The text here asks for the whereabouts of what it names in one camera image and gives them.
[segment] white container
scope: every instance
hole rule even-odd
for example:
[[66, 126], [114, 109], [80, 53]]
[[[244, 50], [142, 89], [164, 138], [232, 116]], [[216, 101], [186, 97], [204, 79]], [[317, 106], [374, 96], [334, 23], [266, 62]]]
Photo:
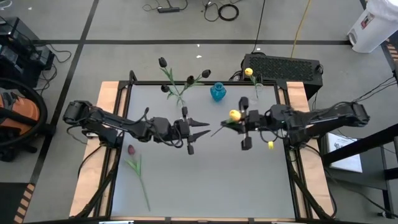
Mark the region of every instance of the white container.
[[398, 0], [369, 0], [348, 32], [353, 50], [370, 53], [398, 30]]

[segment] electronic equipment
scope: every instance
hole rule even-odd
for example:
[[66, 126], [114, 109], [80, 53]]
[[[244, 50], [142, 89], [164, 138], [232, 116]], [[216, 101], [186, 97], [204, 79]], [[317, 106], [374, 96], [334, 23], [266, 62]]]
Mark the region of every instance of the electronic equipment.
[[[246, 54], [242, 63], [242, 71], [246, 68], [251, 68], [253, 75], [259, 81], [276, 81], [285, 89], [286, 82], [303, 82], [307, 99], [310, 99], [323, 85], [323, 68], [318, 60]], [[250, 81], [250, 78], [244, 76], [244, 80]]]
[[[271, 131], [278, 138], [284, 138], [288, 145], [301, 147], [312, 137], [323, 135], [342, 126], [363, 127], [370, 117], [363, 105], [355, 102], [340, 102], [330, 108], [311, 112], [295, 111], [288, 105], [273, 105], [264, 113], [258, 110], [247, 111], [249, 100], [239, 101], [240, 119], [237, 122], [222, 121], [221, 126], [243, 134], [242, 150], [251, 148], [250, 131]], [[279, 137], [279, 130], [287, 131], [286, 137]]]
[[103, 111], [88, 101], [73, 101], [69, 103], [63, 115], [63, 120], [72, 126], [81, 126], [84, 135], [88, 133], [97, 134], [99, 141], [108, 147], [121, 146], [122, 138], [117, 130], [125, 131], [141, 142], [148, 142], [153, 137], [154, 142], [162, 142], [176, 148], [181, 148], [183, 146], [182, 140], [186, 139], [188, 154], [190, 155], [194, 153], [191, 143], [210, 131], [191, 134], [189, 127], [208, 126], [209, 124], [187, 118], [188, 109], [186, 106], [182, 108], [182, 119], [174, 121], [173, 125], [169, 123], [167, 118], [147, 119], [148, 111], [149, 108], [145, 110], [144, 115], [139, 120], [131, 121]]
[[34, 45], [39, 38], [18, 18], [0, 20], [1, 76], [30, 87], [37, 86], [42, 70], [50, 70], [54, 53], [45, 45]]
[[158, 13], [179, 12], [179, 11], [180, 11], [179, 7], [168, 7], [168, 8], [158, 7], [157, 8]]

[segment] yellow cable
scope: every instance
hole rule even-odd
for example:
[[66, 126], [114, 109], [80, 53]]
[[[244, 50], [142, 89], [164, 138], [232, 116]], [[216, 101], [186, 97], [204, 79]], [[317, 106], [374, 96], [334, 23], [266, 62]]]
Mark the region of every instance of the yellow cable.
[[304, 19], [305, 19], [305, 16], [307, 15], [307, 11], [308, 11], [308, 8], [310, 7], [310, 4], [311, 4], [311, 0], [308, 0], [307, 6], [305, 7], [304, 15], [303, 15], [303, 17], [301, 18], [300, 25], [298, 25], [298, 29], [297, 29], [297, 32], [296, 32], [296, 36], [294, 37], [293, 49], [292, 49], [292, 54], [290, 55], [290, 58], [293, 57], [294, 48], [296, 48], [296, 41], [297, 41], [297, 38], [298, 38], [298, 36], [299, 36], [301, 27], [302, 27], [302, 25], [303, 25], [303, 21], [304, 21]]

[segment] pink tulip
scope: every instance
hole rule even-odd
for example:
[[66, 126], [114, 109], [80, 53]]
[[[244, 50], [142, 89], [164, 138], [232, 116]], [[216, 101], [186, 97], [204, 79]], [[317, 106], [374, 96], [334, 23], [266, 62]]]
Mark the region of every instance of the pink tulip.
[[129, 153], [129, 155], [134, 155], [136, 153], [136, 150], [132, 145], [129, 145], [129, 147], [127, 148], [127, 151]]

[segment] black box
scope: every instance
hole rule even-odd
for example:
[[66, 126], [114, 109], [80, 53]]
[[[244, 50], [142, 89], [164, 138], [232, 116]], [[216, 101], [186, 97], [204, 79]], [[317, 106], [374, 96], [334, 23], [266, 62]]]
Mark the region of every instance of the black box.
[[246, 54], [242, 70], [253, 69], [253, 75], [260, 82], [276, 81], [286, 89], [286, 82], [303, 82], [307, 99], [310, 99], [323, 85], [323, 68], [318, 60], [273, 57], [261, 54]]

